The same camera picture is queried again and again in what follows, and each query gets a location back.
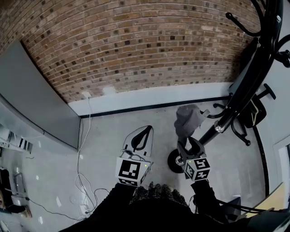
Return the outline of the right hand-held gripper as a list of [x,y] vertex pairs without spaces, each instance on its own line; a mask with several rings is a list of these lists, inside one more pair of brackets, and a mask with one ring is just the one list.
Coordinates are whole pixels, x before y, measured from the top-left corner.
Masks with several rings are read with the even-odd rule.
[[188,154],[185,146],[180,141],[177,143],[180,156],[180,173],[184,173],[185,178],[193,182],[205,180],[208,178],[210,165],[204,146],[193,137],[189,137],[188,141],[191,145],[191,149],[189,150],[191,155]]

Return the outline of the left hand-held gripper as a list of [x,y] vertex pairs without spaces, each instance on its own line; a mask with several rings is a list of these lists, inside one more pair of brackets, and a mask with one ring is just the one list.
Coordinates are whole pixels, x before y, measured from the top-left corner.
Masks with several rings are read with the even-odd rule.
[[143,126],[125,138],[121,156],[116,160],[115,176],[118,183],[134,187],[141,186],[154,163],[150,158],[153,135],[152,126]]

